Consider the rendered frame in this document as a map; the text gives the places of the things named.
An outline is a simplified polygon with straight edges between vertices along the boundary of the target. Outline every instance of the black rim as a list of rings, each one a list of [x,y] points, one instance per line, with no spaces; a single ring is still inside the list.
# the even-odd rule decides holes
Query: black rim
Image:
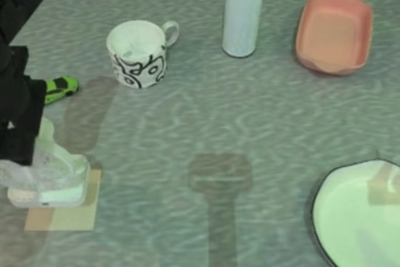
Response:
[[[321,190],[325,180],[327,180],[327,178],[333,172],[335,172],[335,171],[337,171],[339,169],[351,167],[352,165],[355,165],[355,164],[363,164],[363,163],[373,162],[373,161],[385,161],[387,163],[393,164],[393,165],[395,165],[395,166],[400,168],[400,166],[398,166],[396,163],[393,163],[392,161],[389,161],[387,159],[381,159],[381,158],[366,159],[365,161],[359,161],[359,162],[355,162],[355,163],[351,163],[351,164],[346,164],[344,166],[336,167],[336,168],[330,170],[325,176],[323,176],[323,178],[321,180],[319,180],[317,182],[317,185],[314,187],[314,189],[313,189],[313,191],[311,193],[311,199],[309,200],[310,204],[309,204],[309,206],[307,206],[310,209],[307,209],[307,213],[306,213],[307,223],[309,223],[308,228],[311,231],[310,234],[311,234],[312,242],[314,243],[314,245],[316,246],[317,250],[319,251],[319,254],[322,256],[324,261],[331,267],[343,267],[343,266],[338,266],[333,261],[333,259],[328,255],[328,253],[326,252],[324,246],[322,245],[321,241],[318,238],[318,234],[317,234],[317,231],[316,231],[315,226],[314,226],[314,205],[315,205],[315,201],[317,199],[319,191]]]

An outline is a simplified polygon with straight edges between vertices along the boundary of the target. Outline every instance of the white mug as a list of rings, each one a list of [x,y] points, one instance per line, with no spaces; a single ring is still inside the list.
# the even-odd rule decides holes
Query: white mug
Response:
[[[166,37],[168,30],[173,30]],[[108,53],[116,79],[130,88],[154,86],[164,77],[166,50],[179,36],[179,24],[167,21],[162,26],[145,20],[117,25],[107,37]]]

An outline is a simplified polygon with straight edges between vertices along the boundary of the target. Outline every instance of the gray table surface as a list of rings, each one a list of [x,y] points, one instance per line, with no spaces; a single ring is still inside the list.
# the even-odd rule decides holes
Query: gray table surface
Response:
[[[45,115],[104,170],[96,228],[24,233],[26,210],[1,190],[1,267],[327,266],[307,229],[315,184],[377,149],[399,161],[400,0],[366,0],[371,55],[346,78],[294,61],[305,1],[264,0],[257,51],[233,59],[224,0],[45,0],[14,44],[29,46],[32,77],[81,82]],[[181,25],[167,76],[141,91],[118,85],[105,47],[130,19]],[[241,183],[202,181],[216,173]]]

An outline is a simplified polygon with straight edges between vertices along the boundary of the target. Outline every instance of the bottle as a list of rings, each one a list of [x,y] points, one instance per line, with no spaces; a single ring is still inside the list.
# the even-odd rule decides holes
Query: bottle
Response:
[[[222,49],[244,58],[256,50],[263,0],[225,0]]]

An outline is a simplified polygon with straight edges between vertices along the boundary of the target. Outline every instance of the pink tray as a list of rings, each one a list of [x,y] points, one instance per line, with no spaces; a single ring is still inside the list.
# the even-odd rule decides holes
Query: pink tray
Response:
[[[297,31],[297,58],[315,71],[352,74],[368,59],[372,16],[361,0],[308,0]]]

